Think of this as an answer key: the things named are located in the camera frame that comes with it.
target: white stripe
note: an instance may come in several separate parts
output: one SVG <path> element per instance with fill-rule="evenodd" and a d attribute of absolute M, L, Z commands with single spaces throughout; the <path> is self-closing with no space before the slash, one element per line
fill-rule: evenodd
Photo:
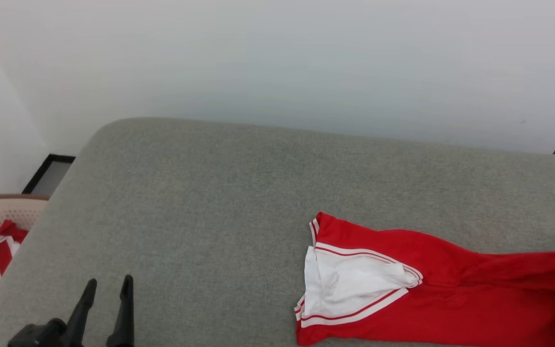
<path fill-rule="evenodd" d="M 326 248 L 327 250 L 337 252 L 337 253 L 342 253 L 342 254 L 370 253 L 370 254 L 376 255 L 377 257 L 388 259 L 389 261 L 392 261 L 394 263 L 402 264 L 404 266 L 404 268 L 407 268 L 408 270 L 414 272 L 414 274 L 416 274 L 416 276 L 419 277 L 418 285 L 421 284 L 421 280 L 423 279 L 423 275 L 416 268 L 413 268 L 412 266 L 408 266 L 407 264 L 404 264 L 401 261 L 397 261 L 397 260 L 393 259 L 392 257 L 389 257 L 388 255 L 384 255 L 382 253 L 378 253 L 378 252 L 373 251 L 373 250 L 368 250 L 366 248 L 354 248 L 352 250 L 348 250 L 346 248 L 339 248 L 339 247 L 331 246 L 330 244 L 326 244 L 326 243 L 322 243 L 322 242 L 318 242 L 316 244 L 316 247 Z"/>
<path fill-rule="evenodd" d="M 339 255 L 339 254 L 335 254 L 331 251 L 327 251 L 327 250 L 320 250 L 318 248 L 314 249 L 315 253 L 322 253 L 322 254 L 328 254 L 328 255 L 332 255 L 333 257 L 373 257 L 374 259 L 376 259 L 377 261 L 382 262 L 383 264 L 395 264 L 394 262 L 388 261 L 387 259 L 383 258 L 383 257 L 377 257 L 376 255 L 373 254 L 354 254 L 354 255 Z"/>
<path fill-rule="evenodd" d="M 314 232 L 314 228 L 312 227 L 312 222 L 310 222 L 310 231 L 312 232 L 312 246 L 316 245 L 316 233 Z"/>
<path fill-rule="evenodd" d="M 305 294 L 301 297 L 301 299 L 299 299 L 299 301 L 297 301 L 297 305 L 295 306 L 295 310 L 298 310 L 301 308 L 301 303 L 304 301 L 305 299 Z"/>
<path fill-rule="evenodd" d="M 340 319 L 325 319 L 320 317 L 314 317 L 307 320 L 302 320 L 301 327 L 305 328 L 305 327 L 310 327 L 311 325 L 339 325 L 339 324 L 345 324 L 345 323 L 352 323 L 353 321 L 367 318 L 368 316 L 378 312 L 384 307 L 391 305 L 395 300 L 403 297 L 407 293 L 408 293 L 408 290 L 406 288 L 401 288 L 397 290 L 397 292 L 383 299 L 383 301 L 378 302 L 376 305 L 370 306 L 368 309 L 362 312 L 359 312 L 354 316 L 340 318 Z"/>
<path fill-rule="evenodd" d="M 317 229 L 317 235 L 320 233 L 320 226 L 318 225 L 318 220 L 315 218 L 314 220 L 312 220 L 312 223 L 314 224 L 314 226 Z"/>

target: red clothing in basket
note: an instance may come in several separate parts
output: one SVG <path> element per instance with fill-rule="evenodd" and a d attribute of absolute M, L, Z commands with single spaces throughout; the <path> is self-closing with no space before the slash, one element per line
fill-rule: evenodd
<path fill-rule="evenodd" d="M 2 275 L 27 233 L 27 230 L 17 228 L 14 222 L 7 219 L 0 226 L 0 273 Z"/>

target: black frame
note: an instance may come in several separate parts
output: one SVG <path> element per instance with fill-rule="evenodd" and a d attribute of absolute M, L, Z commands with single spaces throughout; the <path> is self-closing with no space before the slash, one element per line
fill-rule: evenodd
<path fill-rule="evenodd" d="M 64 162 L 71 164 L 74 162 L 75 158 L 76 157 L 72 156 L 59 156 L 57 154 L 49 154 L 42 165 L 40 165 L 40 168 L 38 169 L 38 171 L 36 171 L 35 175 L 33 175 L 31 180 L 29 180 L 29 183 L 27 184 L 25 189 L 23 189 L 23 194 L 31 194 L 33 189 L 35 189 L 35 187 L 38 185 L 38 182 L 40 182 L 42 176 L 44 176 L 53 162 Z"/>

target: floor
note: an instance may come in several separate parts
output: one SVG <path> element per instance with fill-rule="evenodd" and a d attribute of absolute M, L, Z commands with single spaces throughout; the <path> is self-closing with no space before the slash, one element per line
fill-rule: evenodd
<path fill-rule="evenodd" d="M 68 172 L 71 164 L 63 162 L 52 162 L 44 176 L 40 178 L 37 186 L 31 194 L 51 196 L 59 186 L 62 178 Z"/>

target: grey sofa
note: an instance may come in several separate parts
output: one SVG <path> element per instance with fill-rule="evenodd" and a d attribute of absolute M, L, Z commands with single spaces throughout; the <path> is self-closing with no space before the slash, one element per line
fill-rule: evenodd
<path fill-rule="evenodd" d="M 319 211 L 474 251 L 555 250 L 555 156 L 174 119 L 84 148 L 0 282 L 0 346 L 98 281 L 103 346 L 134 276 L 136 345 L 294 346 Z M 421 346 L 329 339 L 322 346 Z"/>

